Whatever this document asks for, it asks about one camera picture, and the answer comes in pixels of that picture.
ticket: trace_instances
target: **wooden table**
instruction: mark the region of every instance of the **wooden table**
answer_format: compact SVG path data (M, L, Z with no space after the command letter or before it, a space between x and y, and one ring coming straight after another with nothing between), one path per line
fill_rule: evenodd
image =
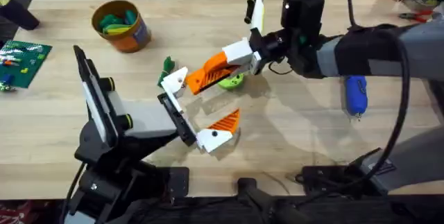
M165 57L190 70L201 67L222 46L249 36L243 18L246 0L130 0L153 31L153 41L133 54L117 52L92 29L96 8L109 0L33 0L31 12L42 25L19 30L15 39L50 44L53 50L26 90L0 94L0 199L64 198L80 164L74 159L80 129L87 120L85 99L72 46L81 46L102 76L112 76L122 98L157 102L156 86ZM353 0L359 24L405 24L383 0ZM265 32L280 28L282 0L266 0ZM322 33L344 33L346 0L325 0ZM276 67L288 69L284 63ZM191 169L190 196L234 194L239 177L258 179L261 189L302 194L287 179L304 165L346 164L385 146L398 113L399 78L368 78L369 108L350 122L341 104L338 78L308 80L265 69L249 76L243 89L214 86L200 96L187 92L180 102L201 127L241 108L238 141L215 154L188 148L179 139L147 157L162 166ZM439 114L427 85L411 83L409 114L401 140L437 126ZM443 192L422 186L404 192Z

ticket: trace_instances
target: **black joint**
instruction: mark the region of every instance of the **black joint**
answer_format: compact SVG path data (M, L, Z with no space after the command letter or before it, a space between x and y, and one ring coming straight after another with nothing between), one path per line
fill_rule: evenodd
M123 130L129 130L134 126L133 118L131 118L129 114L117 116L117 124L119 124Z
M100 88L106 92L113 92L116 90L116 85L112 78L100 78L99 85Z

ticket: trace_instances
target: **toy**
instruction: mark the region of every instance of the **toy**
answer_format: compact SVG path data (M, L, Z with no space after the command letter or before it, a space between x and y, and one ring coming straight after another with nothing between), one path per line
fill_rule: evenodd
M173 71L175 65L176 65L176 63L171 60L171 57L165 58L164 67L163 67L162 72L160 73L160 77L159 77L159 80L157 82L157 86L158 87L162 88L160 83L164 80L164 78L166 76L168 76Z
M20 41L7 41L0 49L0 78L6 74L14 77L13 87L27 88L32 82L51 46Z

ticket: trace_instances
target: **wire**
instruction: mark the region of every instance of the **wire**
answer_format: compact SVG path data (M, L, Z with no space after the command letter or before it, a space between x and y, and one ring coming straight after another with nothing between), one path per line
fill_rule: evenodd
M355 21L355 14L353 13L353 2L352 0L347 0L347 6L348 6L348 18L350 19L350 24L352 27L357 26Z
M71 182L71 186L69 186L67 197L63 201L62 213L60 214L59 224L65 223L65 216L67 215L68 204L69 204L69 201L71 200L72 192L74 191L74 188L76 187L77 181L78 181L78 179L79 179L79 177L80 177L80 175L81 175L81 173L82 173L84 168L85 168L85 163L82 162L80 167L78 167L76 176L74 176L74 179Z
M352 0L347 0L347 1L348 1L350 23L352 24L352 27L357 26L355 19L353 17ZM303 205L305 205L307 203L310 203L310 202L313 202L319 198L328 196L331 193L341 192L345 189L354 187L354 186L361 184L362 182L372 178L372 176L374 176L376 174L376 172L379 171L379 169L382 167L382 165L384 165L385 161L387 160L387 158L389 158L391 151L393 150L393 148L396 145L396 140L398 139L398 137L401 133L401 129L404 124L405 117L407 115L407 108L409 106L409 91L410 91L409 60L407 59L407 51L405 49L405 46L403 45L403 43L401 43L401 41L398 39L398 37L396 35L394 35L392 32L387 31L387 30L377 31L376 34L381 35L384 38L388 38L389 40L394 42L396 49L398 50L398 56L399 56L398 59L400 60L400 64L401 64L402 90L401 90L400 106L399 106L399 110L398 110L398 117L396 119L395 126L393 127L393 131L391 133L391 136L388 139L387 145L386 145L384 151L382 152L381 156L379 157L378 161L376 162L376 164L373 166L373 168L367 174L365 174L364 176L362 176L361 178L359 178L353 182L344 184L344 185L336 187L336 188L332 188L332 189L324 191L322 193L318 193L315 196L312 196L300 203L296 203L293 205L295 208L302 207Z
M290 72L293 71L292 69L289 70L289 71L286 71L286 72L279 72L279 71L276 71L276 70L274 70L273 68L271 68L271 65L272 65L273 63L274 63L274 61L272 61L272 62L270 62L270 63L268 64L268 69L269 69L270 71L272 71L273 73L277 74L277 75L287 75L287 74L289 74Z

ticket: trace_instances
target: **green object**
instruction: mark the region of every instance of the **green object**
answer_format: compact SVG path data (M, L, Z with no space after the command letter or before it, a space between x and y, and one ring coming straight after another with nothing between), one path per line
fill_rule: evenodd
M222 89L235 89L242 85L244 81L244 75L239 74L234 78L226 78L221 82L217 83Z
M28 88L51 49L51 46L43 44L8 40L0 50L0 56L10 55L22 61L19 66L0 66L0 78L10 74L14 76L11 86Z
M162 88L160 83L164 80L164 77L168 76L173 71L174 65L176 65L176 63L171 60L171 57L165 58L162 73L160 73L159 81L157 82L158 87Z
M131 10L126 10L125 11L125 23L129 24L130 26L132 26L137 19L137 15L131 11Z
M116 15L106 15L99 23L100 29L104 29L110 24L123 24L123 19L117 17Z
M128 25L125 25L125 24L110 24L110 25L107 25L107 26L103 29L103 34L108 34L108 31L109 31L109 30L112 30L112 29L119 29L119 28L129 28L129 26L128 26Z
M122 27L122 28L116 28L116 29L109 29L107 30L108 35L118 35L121 33L125 33L126 31L130 30L130 27Z

